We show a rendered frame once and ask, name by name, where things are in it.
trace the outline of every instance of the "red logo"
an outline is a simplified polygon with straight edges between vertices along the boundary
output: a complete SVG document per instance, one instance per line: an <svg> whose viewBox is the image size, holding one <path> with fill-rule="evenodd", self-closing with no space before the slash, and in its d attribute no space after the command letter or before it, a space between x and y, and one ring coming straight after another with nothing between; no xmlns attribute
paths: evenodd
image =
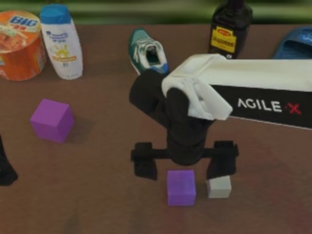
<svg viewBox="0 0 312 234"><path fill-rule="evenodd" d="M285 106L286 110L289 110L290 114L301 115L299 110L299 103L291 104L290 102Z"/></svg>
<svg viewBox="0 0 312 234"><path fill-rule="evenodd" d="M231 35L228 31L226 31L224 29L218 29L218 33L220 33L224 36L227 36L227 37Z"/></svg>

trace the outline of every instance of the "wooden table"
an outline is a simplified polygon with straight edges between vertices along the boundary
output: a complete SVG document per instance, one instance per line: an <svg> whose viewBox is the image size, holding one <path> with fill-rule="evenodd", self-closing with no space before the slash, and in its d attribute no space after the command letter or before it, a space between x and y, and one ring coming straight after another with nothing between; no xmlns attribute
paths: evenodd
<svg viewBox="0 0 312 234"><path fill-rule="evenodd" d="M298 25L251 27L241 58L268 59ZM47 65L26 82L0 80L0 133L19 174L0 188L0 234L308 234L312 231L312 132L239 119L215 123L207 146L234 140L238 172L229 199L208 200L207 160L195 169L194 207L166 204L166 171L158 182L134 176L138 141L165 147L165 130L130 105L136 78L127 54L136 26L81 26L84 77L65 81ZM146 26L162 42L171 68L205 53L209 27ZM70 103L76 124L65 144L37 138L29 118L42 98Z"/></svg>

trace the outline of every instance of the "blue slipper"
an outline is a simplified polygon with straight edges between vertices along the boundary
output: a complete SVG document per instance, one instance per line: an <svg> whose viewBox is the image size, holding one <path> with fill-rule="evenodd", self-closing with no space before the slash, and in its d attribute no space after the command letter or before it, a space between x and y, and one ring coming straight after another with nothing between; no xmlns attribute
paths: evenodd
<svg viewBox="0 0 312 234"><path fill-rule="evenodd" d="M291 31L280 43L273 59L312 59L312 27Z"/></svg>

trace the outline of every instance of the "white cube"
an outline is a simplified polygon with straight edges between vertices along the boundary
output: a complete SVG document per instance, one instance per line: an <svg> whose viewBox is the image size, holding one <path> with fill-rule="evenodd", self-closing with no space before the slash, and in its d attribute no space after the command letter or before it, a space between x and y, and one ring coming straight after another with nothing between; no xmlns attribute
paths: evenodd
<svg viewBox="0 0 312 234"><path fill-rule="evenodd" d="M230 176L223 176L206 181L208 198L228 198L232 186Z"/></svg>

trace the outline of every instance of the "cube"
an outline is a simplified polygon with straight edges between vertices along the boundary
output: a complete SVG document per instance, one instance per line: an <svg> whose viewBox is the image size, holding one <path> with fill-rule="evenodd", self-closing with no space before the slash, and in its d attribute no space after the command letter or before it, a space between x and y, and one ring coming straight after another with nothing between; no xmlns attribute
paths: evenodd
<svg viewBox="0 0 312 234"><path fill-rule="evenodd" d="M195 204L196 185L193 170L175 170L167 173L169 206L192 206Z"/></svg>
<svg viewBox="0 0 312 234"><path fill-rule="evenodd" d="M209 179L206 181L208 198L228 198L232 186L230 176Z"/></svg>
<svg viewBox="0 0 312 234"><path fill-rule="evenodd" d="M74 125L69 104L43 99L30 123L37 137L63 143Z"/></svg>

